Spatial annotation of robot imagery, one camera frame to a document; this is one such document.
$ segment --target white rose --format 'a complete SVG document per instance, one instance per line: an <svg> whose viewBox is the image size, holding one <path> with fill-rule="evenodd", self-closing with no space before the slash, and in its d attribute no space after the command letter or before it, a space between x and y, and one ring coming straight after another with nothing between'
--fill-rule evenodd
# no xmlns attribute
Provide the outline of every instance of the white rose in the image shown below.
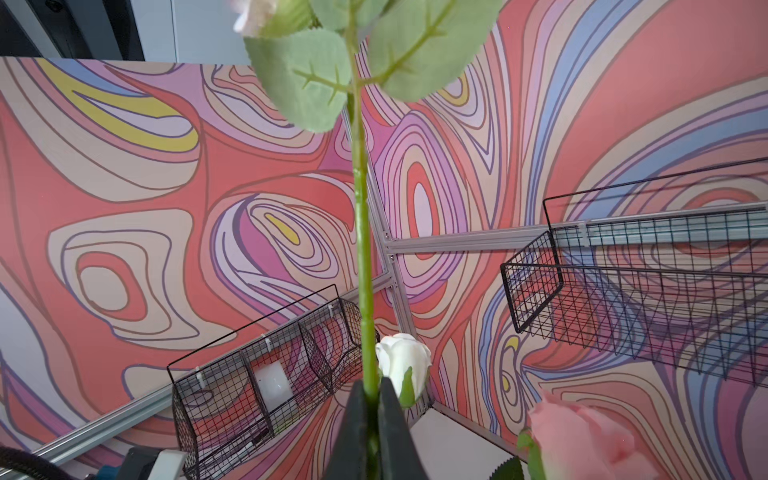
<svg viewBox="0 0 768 480"><path fill-rule="evenodd" d="M230 0L243 37L279 38L316 23L310 0Z"/></svg>
<svg viewBox="0 0 768 480"><path fill-rule="evenodd" d="M402 380L408 368L412 368L413 392L418 398L424 391L427 372L432 365L432 353L427 345L417 341L408 333L385 336L376 344L376 358L382 374L392 380L395 394L400 398Z"/></svg>
<svg viewBox="0 0 768 480"><path fill-rule="evenodd" d="M243 37L256 37L259 30L275 15L277 0L233 0L232 9L240 14L234 31Z"/></svg>

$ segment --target pink rose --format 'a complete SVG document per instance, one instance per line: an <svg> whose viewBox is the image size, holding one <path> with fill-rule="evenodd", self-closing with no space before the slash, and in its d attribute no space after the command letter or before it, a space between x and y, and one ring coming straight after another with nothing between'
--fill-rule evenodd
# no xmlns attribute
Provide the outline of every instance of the pink rose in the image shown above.
<svg viewBox="0 0 768 480"><path fill-rule="evenodd" d="M531 412L547 480L653 480L652 464L629 430L577 403L546 394Z"/></svg>

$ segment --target black cable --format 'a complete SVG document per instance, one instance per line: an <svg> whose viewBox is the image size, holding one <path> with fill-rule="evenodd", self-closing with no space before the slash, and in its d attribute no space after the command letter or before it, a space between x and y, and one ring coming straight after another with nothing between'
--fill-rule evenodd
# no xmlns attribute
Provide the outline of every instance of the black cable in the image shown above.
<svg viewBox="0 0 768 480"><path fill-rule="evenodd" d="M67 472L34 453L0 446L0 468L29 475L35 480L72 480Z"/></svg>

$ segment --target green leaf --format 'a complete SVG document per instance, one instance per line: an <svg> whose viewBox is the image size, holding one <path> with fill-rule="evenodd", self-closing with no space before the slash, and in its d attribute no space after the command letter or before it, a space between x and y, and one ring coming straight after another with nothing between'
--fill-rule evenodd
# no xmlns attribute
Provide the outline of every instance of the green leaf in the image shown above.
<svg viewBox="0 0 768 480"><path fill-rule="evenodd" d="M518 449L528 450L528 474L531 480L547 480L541 462L541 449L528 432L529 429L524 429L518 435Z"/></svg>
<svg viewBox="0 0 768 480"><path fill-rule="evenodd" d="M488 480L525 480L520 459L512 457L499 465Z"/></svg>
<svg viewBox="0 0 768 480"><path fill-rule="evenodd" d="M352 79L339 34L316 28L282 38L246 38L245 47L264 91L289 122L313 132L333 128Z"/></svg>
<svg viewBox="0 0 768 480"><path fill-rule="evenodd" d="M381 13L387 0L311 0L315 15L323 27L343 30L354 12L357 30L364 28Z"/></svg>
<svg viewBox="0 0 768 480"><path fill-rule="evenodd" d="M485 42L504 0L397 2L371 33L373 79L402 101L418 101L457 78Z"/></svg>
<svg viewBox="0 0 768 480"><path fill-rule="evenodd" d="M416 404L416 395L413 392L413 367L408 367L406 374L402 376L402 389L400 389L400 406L409 409Z"/></svg>

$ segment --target white panel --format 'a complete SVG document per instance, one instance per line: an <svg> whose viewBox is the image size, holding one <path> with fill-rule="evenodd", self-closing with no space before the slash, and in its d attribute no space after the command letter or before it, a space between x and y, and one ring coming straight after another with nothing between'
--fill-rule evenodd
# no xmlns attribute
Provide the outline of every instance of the white panel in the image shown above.
<svg viewBox="0 0 768 480"><path fill-rule="evenodd" d="M173 3L178 61L250 64L243 39L232 30L237 14L228 2L173 0Z"/></svg>
<svg viewBox="0 0 768 480"><path fill-rule="evenodd" d="M85 478L90 474L96 475L98 472L97 468L93 468L90 465L78 462L77 460L70 460L60 466L61 469L67 472L72 478Z"/></svg>
<svg viewBox="0 0 768 480"><path fill-rule="evenodd" d="M490 478L512 455L430 409L411 428L419 458L432 480ZM528 477L528 467L523 463Z"/></svg>
<svg viewBox="0 0 768 480"><path fill-rule="evenodd" d="M176 61L171 0L131 0L146 61Z"/></svg>
<svg viewBox="0 0 768 480"><path fill-rule="evenodd" d="M157 456L148 480L176 480L187 454L178 450L163 450Z"/></svg>

